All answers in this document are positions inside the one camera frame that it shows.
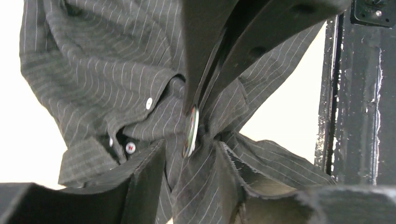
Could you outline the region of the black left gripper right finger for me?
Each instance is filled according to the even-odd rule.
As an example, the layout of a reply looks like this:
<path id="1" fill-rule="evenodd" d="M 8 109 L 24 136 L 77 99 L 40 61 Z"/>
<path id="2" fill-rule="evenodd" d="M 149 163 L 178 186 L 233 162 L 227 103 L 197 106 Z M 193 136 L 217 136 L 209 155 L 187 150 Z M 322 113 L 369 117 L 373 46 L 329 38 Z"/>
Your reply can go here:
<path id="1" fill-rule="evenodd" d="M 295 190 L 216 148 L 220 206 L 227 224 L 393 224 L 392 187 L 340 185 Z"/>

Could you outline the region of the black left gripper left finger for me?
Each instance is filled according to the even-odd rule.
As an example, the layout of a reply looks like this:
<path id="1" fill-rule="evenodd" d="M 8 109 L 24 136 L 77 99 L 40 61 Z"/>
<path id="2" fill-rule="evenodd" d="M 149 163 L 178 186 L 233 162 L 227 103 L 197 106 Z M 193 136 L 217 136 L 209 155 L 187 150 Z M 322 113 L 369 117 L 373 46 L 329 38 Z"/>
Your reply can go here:
<path id="1" fill-rule="evenodd" d="M 83 188 L 53 190 L 35 183 L 0 185 L 3 224 L 153 224 L 165 148 L 150 145 Z"/>

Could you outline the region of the round metal pin brooch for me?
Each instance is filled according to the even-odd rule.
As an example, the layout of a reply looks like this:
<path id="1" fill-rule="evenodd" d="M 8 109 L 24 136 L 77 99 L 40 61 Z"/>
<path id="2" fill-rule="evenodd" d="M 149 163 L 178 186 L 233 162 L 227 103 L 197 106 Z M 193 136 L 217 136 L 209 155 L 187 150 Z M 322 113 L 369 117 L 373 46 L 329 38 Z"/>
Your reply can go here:
<path id="1" fill-rule="evenodd" d="M 185 142 L 183 149 L 183 157 L 189 158 L 192 156 L 196 147 L 196 139 L 199 125 L 199 110 L 193 106 L 190 112 L 189 119 L 186 121 Z"/>

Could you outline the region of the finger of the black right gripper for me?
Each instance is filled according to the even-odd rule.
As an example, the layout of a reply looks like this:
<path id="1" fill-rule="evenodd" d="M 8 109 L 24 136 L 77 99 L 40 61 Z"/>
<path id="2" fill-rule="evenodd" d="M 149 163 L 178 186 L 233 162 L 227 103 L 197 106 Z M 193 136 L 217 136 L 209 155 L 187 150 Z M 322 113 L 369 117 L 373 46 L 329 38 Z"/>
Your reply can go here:
<path id="1" fill-rule="evenodd" d="M 186 74 L 183 111 L 202 108 L 212 80 L 217 50 L 224 37 L 224 25 L 236 6 L 235 0 L 183 0 L 182 30 Z"/>
<path id="2" fill-rule="evenodd" d="M 199 114 L 265 53 L 293 35 L 342 13 L 348 0 L 237 0 L 224 25 L 212 80 Z"/>

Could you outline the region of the dark pinstriped button shirt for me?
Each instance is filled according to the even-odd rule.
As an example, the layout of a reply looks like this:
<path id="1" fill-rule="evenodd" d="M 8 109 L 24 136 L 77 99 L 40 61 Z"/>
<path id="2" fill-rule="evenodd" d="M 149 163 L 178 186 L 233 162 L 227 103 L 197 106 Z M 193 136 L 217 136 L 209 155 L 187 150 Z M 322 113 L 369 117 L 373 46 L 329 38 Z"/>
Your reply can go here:
<path id="1" fill-rule="evenodd" d="M 239 130 L 289 77 L 321 28 L 286 40 L 200 114 L 196 152 L 181 155 L 185 49 L 177 0 L 27 0 L 21 73 L 67 145 L 59 184 L 82 187 L 159 140 L 166 162 L 156 223 L 224 224 L 215 144 L 261 175 L 298 189 L 330 185 L 318 167 Z"/>

